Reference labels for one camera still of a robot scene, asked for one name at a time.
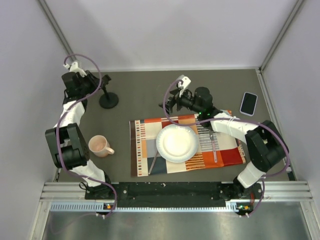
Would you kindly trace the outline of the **phone with lilac case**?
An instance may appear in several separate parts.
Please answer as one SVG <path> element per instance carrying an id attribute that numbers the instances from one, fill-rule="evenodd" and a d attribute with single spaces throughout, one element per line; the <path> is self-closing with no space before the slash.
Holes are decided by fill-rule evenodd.
<path id="1" fill-rule="evenodd" d="M 242 97 L 239 112 L 252 117 L 256 110 L 258 96 L 251 92 L 245 92 Z"/>

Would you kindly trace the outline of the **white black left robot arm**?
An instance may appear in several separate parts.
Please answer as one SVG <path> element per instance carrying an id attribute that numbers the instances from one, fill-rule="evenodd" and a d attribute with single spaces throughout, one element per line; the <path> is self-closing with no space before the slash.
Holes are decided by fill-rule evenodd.
<path id="1" fill-rule="evenodd" d="M 81 177 L 84 182 L 79 187 L 88 194 L 109 198 L 114 187 L 106 173 L 90 160 L 89 147 L 79 128 L 88 105 L 86 96 L 98 88 L 100 80 L 88 70 L 84 76 L 67 72 L 61 78 L 65 85 L 63 111 L 57 125 L 45 131 L 53 163 L 70 175 Z"/>

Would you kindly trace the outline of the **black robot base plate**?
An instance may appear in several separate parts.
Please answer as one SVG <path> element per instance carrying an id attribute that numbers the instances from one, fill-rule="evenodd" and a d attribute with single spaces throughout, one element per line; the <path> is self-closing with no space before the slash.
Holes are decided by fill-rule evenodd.
<path id="1" fill-rule="evenodd" d="M 209 197 L 215 201 L 224 200 L 253 200 L 262 196 L 262 186 L 255 183 L 244 188 L 238 183 L 228 182 L 118 182 L 111 186 L 102 184 L 95 188 L 86 187 L 83 183 L 80 188 L 85 190 L 86 200 L 112 199 L 117 193 L 117 200 L 150 201 L 160 197 Z"/>

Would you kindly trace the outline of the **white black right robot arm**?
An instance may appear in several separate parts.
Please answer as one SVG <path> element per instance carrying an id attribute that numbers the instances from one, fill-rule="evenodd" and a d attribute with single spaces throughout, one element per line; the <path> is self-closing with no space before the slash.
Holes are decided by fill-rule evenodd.
<path id="1" fill-rule="evenodd" d="M 281 160 L 290 164 L 289 148 L 278 129 L 270 120 L 254 122 L 230 116 L 213 105 L 213 97 L 206 87 L 198 87 L 194 94 L 177 85 L 176 89 L 168 88 L 160 107 L 168 117 L 173 107 L 178 110 L 186 108 L 198 114 L 197 124 L 216 133 L 223 133 L 245 143 L 250 162 L 233 180 L 233 192 L 239 198 L 245 198 L 252 191 L 252 186 L 259 180 L 269 177 L 268 171 Z"/>

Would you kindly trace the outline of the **black phone stand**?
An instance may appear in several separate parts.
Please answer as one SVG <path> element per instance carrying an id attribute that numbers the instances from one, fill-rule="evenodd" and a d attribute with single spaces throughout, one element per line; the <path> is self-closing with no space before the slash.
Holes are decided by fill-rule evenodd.
<path id="1" fill-rule="evenodd" d="M 104 109 L 112 109 L 119 103 L 118 95 L 114 92 L 108 92 L 106 89 L 106 85 L 111 81 L 111 77 L 106 74 L 102 77 L 101 90 L 103 91 L 103 95 L 99 98 L 99 105 Z"/>

